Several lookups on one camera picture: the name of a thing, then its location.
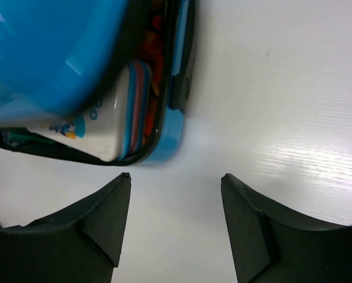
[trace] suitcase lid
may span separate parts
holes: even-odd
[[[102,76],[113,82],[132,56],[149,3],[0,0],[0,125],[64,118],[95,102]]]

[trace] blue lid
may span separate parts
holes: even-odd
[[[106,69],[129,2],[0,0],[0,123],[76,111]]]

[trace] white table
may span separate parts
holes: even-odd
[[[177,155],[118,168],[0,149],[5,226],[26,225],[128,171],[113,282],[216,283],[236,282],[220,193],[226,172],[302,213],[352,224],[352,0],[200,2]]]

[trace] tabletop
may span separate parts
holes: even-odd
[[[233,173],[352,225],[352,0],[200,0],[179,151],[98,167],[0,149],[0,220],[26,225],[130,172],[113,282],[236,282],[220,182]]]

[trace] blue suitcase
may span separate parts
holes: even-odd
[[[196,3],[166,2],[164,67],[153,129],[135,154],[102,162],[60,145],[12,147],[2,131],[28,121],[63,120],[101,99],[132,58],[151,1],[0,0],[0,147],[110,166],[170,158],[182,136],[195,62]]]

